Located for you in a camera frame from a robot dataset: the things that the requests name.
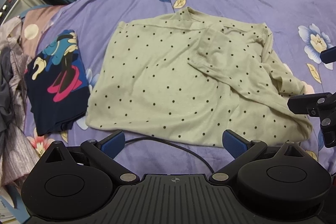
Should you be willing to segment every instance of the navy blue folded shirt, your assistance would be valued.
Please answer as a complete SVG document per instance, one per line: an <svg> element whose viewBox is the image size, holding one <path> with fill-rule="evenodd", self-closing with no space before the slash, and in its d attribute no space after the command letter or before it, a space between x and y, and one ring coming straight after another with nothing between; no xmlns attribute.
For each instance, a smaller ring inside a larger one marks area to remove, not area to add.
<svg viewBox="0 0 336 224"><path fill-rule="evenodd" d="M85 115L90 90L73 30L40 52L24 78L38 136L71 129Z"/></svg>

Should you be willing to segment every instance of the floral bedsheet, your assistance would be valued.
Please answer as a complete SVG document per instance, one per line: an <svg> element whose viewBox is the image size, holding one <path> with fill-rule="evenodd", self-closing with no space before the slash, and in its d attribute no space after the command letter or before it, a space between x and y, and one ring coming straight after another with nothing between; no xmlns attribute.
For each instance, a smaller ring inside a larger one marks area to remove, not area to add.
<svg viewBox="0 0 336 224"><path fill-rule="evenodd" d="M119 21L178 12L185 5L201 12L251 23L265 22L274 34L273 49L288 71L302 80L307 93L335 92L333 64L321 62L320 52L336 45L336 0L78 0L62 8L42 38L38 51L64 29L73 29L86 69L90 90L98 77L105 49ZM323 144L319 119L311 118L314 131L301 146L330 173L336 172L335 148ZM37 137L33 115L27 113L25 135L41 155L53 140L80 145L87 139L101 140L109 132L88 128L79 119L69 132ZM126 133L126 138L138 137ZM218 170L232 160L223 148L184 145ZM157 174L210 174L206 166L184 151L152 141L129 144L115 158L139 176Z"/></svg>

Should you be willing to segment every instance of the yellow leaf print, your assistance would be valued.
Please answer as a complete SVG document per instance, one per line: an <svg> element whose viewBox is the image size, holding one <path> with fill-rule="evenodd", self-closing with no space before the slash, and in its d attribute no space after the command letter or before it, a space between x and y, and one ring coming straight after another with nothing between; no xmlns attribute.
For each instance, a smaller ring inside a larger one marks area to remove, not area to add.
<svg viewBox="0 0 336 224"><path fill-rule="evenodd" d="M186 0L176 0L173 7L174 8L182 8L186 4Z"/></svg>
<svg viewBox="0 0 336 224"><path fill-rule="evenodd" d="M311 156L314 160L317 161L317 157L316 157L316 154L314 152L308 151L308 150L306 150L306 152L308 153L309 156Z"/></svg>
<svg viewBox="0 0 336 224"><path fill-rule="evenodd" d="M307 63L307 66L308 66L308 68L309 68L309 70L310 70L310 73L311 73L311 75L313 76L313 78L314 78L317 82L319 82L320 84L322 84L322 82L321 82L321 78L320 78L320 76L319 76L319 73L317 72L317 69L316 69L312 64L308 64L308 63Z"/></svg>
<svg viewBox="0 0 336 224"><path fill-rule="evenodd" d="M61 137L66 143L68 143L68 132L67 131L62 131Z"/></svg>

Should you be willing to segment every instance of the silver screw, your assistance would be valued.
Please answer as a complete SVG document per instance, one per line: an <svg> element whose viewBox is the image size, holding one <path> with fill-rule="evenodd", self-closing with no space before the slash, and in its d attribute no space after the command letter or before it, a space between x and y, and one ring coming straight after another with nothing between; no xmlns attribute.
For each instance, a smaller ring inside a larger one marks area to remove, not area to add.
<svg viewBox="0 0 336 224"><path fill-rule="evenodd" d="M212 175L212 178L217 181L225 181L229 178L229 176L225 173L215 173Z"/></svg>
<svg viewBox="0 0 336 224"><path fill-rule="evenodd" d="M325 119L321 122L321 124L325 127L325 126L330 125L330 122L331 122L331 120L330 120L329 118L325 118Z"/></svg>
<svg viewBox="0 0 336 224"><path fill-rule="evenodd" d="M133 181L136 178L137 178L137 176L134 175L134 174L131 174L131 173L126 173L126 174L123 174L123 175L120 176L121 180L127 181L127 182Z"/></svg>
<svg viewBox="0 0 336 224"><path fill-rule="evenodd" d="M318 104L324 103L325 99L324 98L320 98L319 100L317 100Z"/></svg>

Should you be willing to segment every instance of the crosshair symbol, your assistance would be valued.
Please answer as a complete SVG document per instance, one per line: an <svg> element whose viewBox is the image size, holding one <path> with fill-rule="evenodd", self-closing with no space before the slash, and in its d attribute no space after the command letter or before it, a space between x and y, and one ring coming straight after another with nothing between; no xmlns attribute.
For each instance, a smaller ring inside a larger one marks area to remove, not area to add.
<svg viewBox="0 0 336 224"><path fill-rule="evenodd" d="M177 178L177 177L175 177L175 178L171 179L171 181L172 181L172 182L174 182L174 183L176 183L176 182L179 182L179 181L180 181L180 179L179 179L179 178Z"/></svg>

